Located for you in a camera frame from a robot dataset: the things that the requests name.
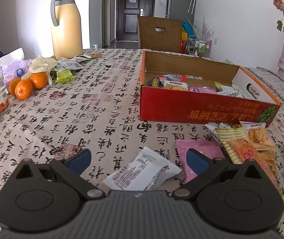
orange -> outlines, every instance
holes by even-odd
[[[29,80],[21,80],[15,87],[15,96],[21,100],[31,96],[33,90],[32,83]]]
[[[48,76],[44,72],[32,73],[29,77],[34,89],[42,89],[48,83]]]
[[[15,96],[15,87],[17,86],[18,82],[21,81],[20,77],[14,78],[9,83],[9,92],[11,95]]]

pink snack package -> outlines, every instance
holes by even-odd
[[[186,154],[189,149],[193,148],[210,159],[225,158],[220,146],[215,141],[207,142],[179,139],[176,141],[176,147],[186,175],[184,183],[188,183],[190,180],[197,177],[197,174],[187,165]]]
[[[217,94],[217,91],[215,88],[211,88],[207,86],[190,86],[189,85],[189,90],[191,92]]]

refrigerator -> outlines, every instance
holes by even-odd
[[[167,19],[180,20],[183,22],[188,22],[187,20],[188,17],[191,24],[193,24],[195,8],[192,14],[192,8],[193,8],[193,1],[192,1],[191,9],[188,13],[190,2],[191,0],[166,0],[165,17]]]

door panel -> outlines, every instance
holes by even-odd
[[[138,41],[138,17],[154,15],[155,0],[118,0],[117,40]]]

gray thermos handle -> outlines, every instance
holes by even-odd
[[[51,1],[51,19],[52,19],[52,22],[53,22],[54,26],[59,26],[58,19],[55,16],[55,2],[56,1],[62,1],[62,0],[52,0]]]

